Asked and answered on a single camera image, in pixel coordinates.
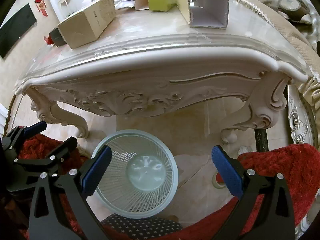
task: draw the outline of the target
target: red wall hanging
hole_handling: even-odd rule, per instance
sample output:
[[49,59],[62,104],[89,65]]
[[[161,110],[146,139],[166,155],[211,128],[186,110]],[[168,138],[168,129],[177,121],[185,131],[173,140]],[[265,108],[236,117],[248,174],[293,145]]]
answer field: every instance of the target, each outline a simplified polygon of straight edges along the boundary
[[45,8],[47,7],[44,3],[44,0],[35,0],[35,3],[37,5],[38,11],[42,11],[43,16],[47,17],[47,12],[45,11]]

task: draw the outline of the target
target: star-patterned fabric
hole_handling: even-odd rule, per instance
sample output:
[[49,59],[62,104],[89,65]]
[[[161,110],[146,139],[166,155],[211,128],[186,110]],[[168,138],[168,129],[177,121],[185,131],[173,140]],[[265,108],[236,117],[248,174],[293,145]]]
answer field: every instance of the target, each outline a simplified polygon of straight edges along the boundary
[[182,225],[172,220],[156,217],[131,219],[117,214],[112,214],[101,223],[111,226],[119,233],[127,234],[134,240],[152,239],[182,229]]

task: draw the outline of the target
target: table top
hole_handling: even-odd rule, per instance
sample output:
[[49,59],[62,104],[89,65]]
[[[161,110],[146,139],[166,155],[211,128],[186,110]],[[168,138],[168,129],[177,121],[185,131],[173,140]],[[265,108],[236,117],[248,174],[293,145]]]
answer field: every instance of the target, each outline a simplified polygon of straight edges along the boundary
[[229,19],[226,29],[192,28],[177,7],[169,12],[121,9],[97,41],[77,49],[66,44],[61,47],[44,45],[18,78],[15,91],[27,80],[47,76],[84,63],[97,62],[123,52],[185,47],[242,47],[250,48],[290,63],[302,73],[310,74],[299,52],[272,25],[249,8],[229,0]]

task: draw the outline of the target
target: carved table leg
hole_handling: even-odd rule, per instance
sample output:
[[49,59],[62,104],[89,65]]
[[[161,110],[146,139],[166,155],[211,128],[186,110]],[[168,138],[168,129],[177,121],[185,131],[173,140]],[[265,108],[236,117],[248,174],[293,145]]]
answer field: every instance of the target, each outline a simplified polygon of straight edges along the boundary
[[235,142],[235,129],[245,131],[248,128],[265,129],[274,126],[279,112],[287,103],[283,91],[289,80],[290,77],[281,72],[265,73],[245,105],[221,121],[222,142]]
[[79,138],[87,138],[88,125],[81,116],[60,108],[56,101],[50,101],[35,88],[28,88],[26,93],[32,100],[31,109],[37,112],[38,119],[47,123],[61,123],[61,125],[74,125],[78,128],[76,134]]

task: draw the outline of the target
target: black screen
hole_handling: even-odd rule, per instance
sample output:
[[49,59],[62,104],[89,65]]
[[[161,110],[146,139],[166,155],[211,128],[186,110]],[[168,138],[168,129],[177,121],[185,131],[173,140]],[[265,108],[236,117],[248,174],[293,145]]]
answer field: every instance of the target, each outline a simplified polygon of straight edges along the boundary
[[16,41],[37,22],[30,5],[27,4],[17,11],[0,28],[0,55],[2,58],[9,52]]

